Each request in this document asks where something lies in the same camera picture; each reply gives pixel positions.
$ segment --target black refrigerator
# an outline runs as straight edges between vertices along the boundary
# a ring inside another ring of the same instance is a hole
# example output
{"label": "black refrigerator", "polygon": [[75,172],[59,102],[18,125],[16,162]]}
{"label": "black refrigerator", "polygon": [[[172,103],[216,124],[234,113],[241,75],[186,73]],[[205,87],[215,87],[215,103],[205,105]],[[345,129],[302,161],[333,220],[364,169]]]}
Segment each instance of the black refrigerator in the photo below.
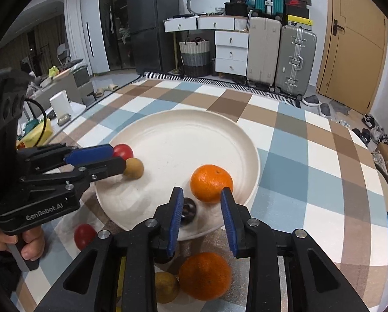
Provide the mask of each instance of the black refrigerator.
{"label": "black refrigerator", "polygon": [[164,20],[179,14],[178,0],[128,0],[130,41],[136,72],[175,68],[172,33]]}

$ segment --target human hand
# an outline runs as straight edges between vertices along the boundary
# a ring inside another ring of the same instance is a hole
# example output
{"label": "human hand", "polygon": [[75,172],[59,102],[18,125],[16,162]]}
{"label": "human hand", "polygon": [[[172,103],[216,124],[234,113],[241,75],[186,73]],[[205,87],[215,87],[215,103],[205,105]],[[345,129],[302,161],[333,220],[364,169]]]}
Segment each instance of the human hand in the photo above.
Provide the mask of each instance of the human hand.
{"label": "human hand", "polygon": [[[21,256],[25,260],[37,260],[44,252],[44,232],[41,226],[37,226],[31,230],[24,231],[22,238],[26,245],[21,250]],[[0,229],[0,251],[8,251],[7,244],[16,244],[18,236],[8,236]]]}

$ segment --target metal ball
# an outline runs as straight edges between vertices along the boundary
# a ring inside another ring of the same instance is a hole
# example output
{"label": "metal ball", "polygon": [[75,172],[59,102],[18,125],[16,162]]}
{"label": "metal ball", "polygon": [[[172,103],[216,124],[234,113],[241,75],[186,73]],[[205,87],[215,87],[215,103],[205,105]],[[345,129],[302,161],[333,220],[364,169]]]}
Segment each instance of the metal ball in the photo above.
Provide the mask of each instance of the metal ball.
{"label": "metal ball", "polygon": [[188,225],[192,223],[197,214],[197,206],[195,202],[188,197],[184,198],[184,205],[182,207],[181,225]]}

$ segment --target brown fruit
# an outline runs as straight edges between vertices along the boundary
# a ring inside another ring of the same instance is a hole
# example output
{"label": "brown fruit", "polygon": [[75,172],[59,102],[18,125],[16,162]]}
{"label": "brown fruit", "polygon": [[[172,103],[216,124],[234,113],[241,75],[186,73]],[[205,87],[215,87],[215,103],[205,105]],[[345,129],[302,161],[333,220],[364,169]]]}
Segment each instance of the brown fruit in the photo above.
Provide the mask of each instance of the brown fruit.
{"label": "brown fruit", "polygon": [[126,169],[123,174],[131,179],[141,178],[143,175],[144,167],[141,160],[132,157],[126,160]]}
{"label": "brown fruit", "polygon": [[231,268],[214,253],[203,252],[188,258],[180,267],[179,285],[191,297],[213,300],[224,295],[231,285]]}
{"label": "brown fruit", "polygon": [[179,283],[177,278],[168,272],[155,273],[155,291],[157,302],[166,304],[177,298],[179,293]]}
{"label": "brown fruit", "polygon": [[224,187],[233,192],[233,180],[229,173],[217,165],[202,165],[191,176],[191,192],[205,203],[219,203]]}

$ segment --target wooden door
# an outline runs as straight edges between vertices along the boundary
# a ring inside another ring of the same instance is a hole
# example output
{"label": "wooden door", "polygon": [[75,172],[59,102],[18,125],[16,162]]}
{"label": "wooden door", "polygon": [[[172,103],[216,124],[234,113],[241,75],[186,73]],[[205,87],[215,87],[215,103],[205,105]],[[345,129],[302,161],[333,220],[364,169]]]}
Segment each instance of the wooden door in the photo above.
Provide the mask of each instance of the wooden door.
{"label": "wooden door", "polygon": [[333,0],[333,30],[319,93],[366,113],[380,83],[386,33],[386,18],[371,0]]}

